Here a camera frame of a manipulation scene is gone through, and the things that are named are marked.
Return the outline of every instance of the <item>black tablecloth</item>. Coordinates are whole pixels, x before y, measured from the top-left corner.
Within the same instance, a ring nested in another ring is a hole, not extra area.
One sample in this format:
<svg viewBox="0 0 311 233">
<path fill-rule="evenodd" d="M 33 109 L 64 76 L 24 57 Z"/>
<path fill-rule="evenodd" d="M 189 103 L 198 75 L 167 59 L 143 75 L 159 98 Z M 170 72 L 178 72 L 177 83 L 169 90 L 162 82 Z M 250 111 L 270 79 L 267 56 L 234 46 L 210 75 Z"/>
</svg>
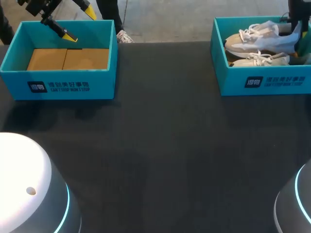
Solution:
<svg viewBox="0 0 311 233">
<path fill-rule="evenodd" d="M 310 157 L 309 96 L 221 97 L 209 42 L 119 46 L 112 101 L 14 102 L 76 195 L 86 233 L 270 233 Z"/>
</svg>

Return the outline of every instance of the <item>shoe box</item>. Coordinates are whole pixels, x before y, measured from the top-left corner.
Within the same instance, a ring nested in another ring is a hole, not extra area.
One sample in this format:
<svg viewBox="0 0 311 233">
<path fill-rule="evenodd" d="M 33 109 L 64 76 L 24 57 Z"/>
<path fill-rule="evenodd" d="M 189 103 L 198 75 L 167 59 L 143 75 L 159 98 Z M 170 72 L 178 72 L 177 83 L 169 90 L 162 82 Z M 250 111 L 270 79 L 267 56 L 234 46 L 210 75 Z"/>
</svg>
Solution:
<svg viewBox="0 0 311 233">
<path fill-rule="evenodd" d="M 311 93 L 311 66 L 230 67 L 224 41 L 252 24 L 280 23 L 280 17 L 217 17 L 210 50 L 222 96 Z M 296 46 L 298 56 L 311 53 L 311 28 Z"/>
<path fill-rule="evenodd" d="M 39 21 L 21 22 L 0 67 L 15 100 L 113 99 L 118 45 L 112 20 L 59 21 L 64 40 Z"/>
</svg>

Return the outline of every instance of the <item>person's leg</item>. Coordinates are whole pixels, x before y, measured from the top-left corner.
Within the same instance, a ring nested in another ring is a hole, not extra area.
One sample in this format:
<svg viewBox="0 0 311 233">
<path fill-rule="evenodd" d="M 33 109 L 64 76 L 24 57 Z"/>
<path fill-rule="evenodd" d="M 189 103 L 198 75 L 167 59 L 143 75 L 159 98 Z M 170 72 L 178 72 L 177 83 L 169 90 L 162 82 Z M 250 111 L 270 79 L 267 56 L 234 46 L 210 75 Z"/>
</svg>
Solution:
<svg viewBox="0 0 311 233">
<path fill-rule="evenodd" d="M 112 19 L 115 22 L 116 34 L 123 30 L 119 15 L 118 0 L 96 0 L 103 19 Z"/>
<path fill-rule="evenodd" d="M 0 39 L 5 45 L 9 45 L 14 37 L 14 31 L 9 24 L 8 19 L 4 16 L 3 8 L 0 1 Z"/>
</svg>

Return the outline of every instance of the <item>robotic arm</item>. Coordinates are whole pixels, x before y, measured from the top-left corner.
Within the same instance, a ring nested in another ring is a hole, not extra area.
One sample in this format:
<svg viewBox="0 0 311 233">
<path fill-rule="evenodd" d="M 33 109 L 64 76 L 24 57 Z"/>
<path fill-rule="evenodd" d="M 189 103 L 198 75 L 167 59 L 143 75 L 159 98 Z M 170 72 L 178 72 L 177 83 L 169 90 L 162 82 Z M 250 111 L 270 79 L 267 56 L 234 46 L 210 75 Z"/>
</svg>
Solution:
<svg viewBox="0 0 311 233">
<path fill-rule="evenodd" d="M 77 42 L 78 38 L 61 27 L 51 16 L 62 0 L 17 0 L 19 5 L 27 3 L 26 10 L 33 16 L 42 15 L 41 23 L 49 26 L 59 37 Z M 96 20 L 95 12 L 87 0 L 73 0 L 92 20 Z"/>
<path fill-rule="evenodd" d="M 309 28 L 309 19 L 311 16 L 311 0 L 288 0 L 289 17 L 281 21 L 292 23 L 294 31 L 298 21 L 302 21 L 302 37 L 304 37 Z"/>
</svg>

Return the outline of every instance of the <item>sneaker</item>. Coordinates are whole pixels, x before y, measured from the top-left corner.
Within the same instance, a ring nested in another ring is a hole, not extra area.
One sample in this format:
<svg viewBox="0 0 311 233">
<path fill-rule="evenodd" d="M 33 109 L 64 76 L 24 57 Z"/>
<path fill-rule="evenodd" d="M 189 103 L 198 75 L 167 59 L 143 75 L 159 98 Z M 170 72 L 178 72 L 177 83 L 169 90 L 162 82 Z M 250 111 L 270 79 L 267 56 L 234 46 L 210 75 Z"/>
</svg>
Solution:
<svg viewBox="0 0 311 233">
<path fill-rule="evenodd" d="M 252 24 L 246 30 L 239 30 L 227 38 L 225 48 L 238 57 L 246 58 L 249 53 L 267 50 L 274 53 L 294 53 L 294 46 L 300 38 L 301 22 L 291 33 L 290 23 L 274 23 L 267 21 L 262 24 Z"/>
<path fill-rule="evenodd" d="M 288 66 L 290 56 L 279 53 L 274 56 L 269 54 L 249 53 L 246 59 L 237 60 L 230 64 L 231 67 L 266 67 L 266 66 Z"/>
<path fill-rule="evenodd" d="M 125 30 L 119 31 L 117 34 L 117 41 L 119 43 L 134 43 L 134 40 L 132 40 Z"/>
</svg>

